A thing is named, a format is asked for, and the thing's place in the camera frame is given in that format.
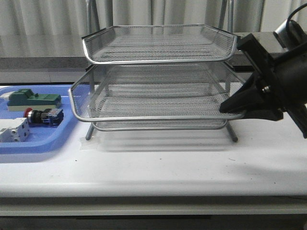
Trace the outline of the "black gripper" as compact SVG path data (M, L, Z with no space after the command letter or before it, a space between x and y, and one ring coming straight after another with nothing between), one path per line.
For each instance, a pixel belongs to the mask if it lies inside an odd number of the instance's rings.
M258 72L261 86L270 88L269 95L286 111L306 109L307 104L307 42L272 57L253 34L241 38L237 44ZM244 119L279 121L283 112L266 106L257 88L257 79L250 76L242 87L220 105L221 113L246 111Z

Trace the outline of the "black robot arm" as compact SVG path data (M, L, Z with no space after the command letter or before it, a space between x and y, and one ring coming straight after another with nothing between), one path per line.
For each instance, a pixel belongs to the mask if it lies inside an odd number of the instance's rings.
M286 52L272 57L253 34L239 40L237 48L251 62L254 72L230 98L221 113L244 112L244 119L279 121L288 113L303 136L307 136L307 34L292 17L295 9L273 32Z

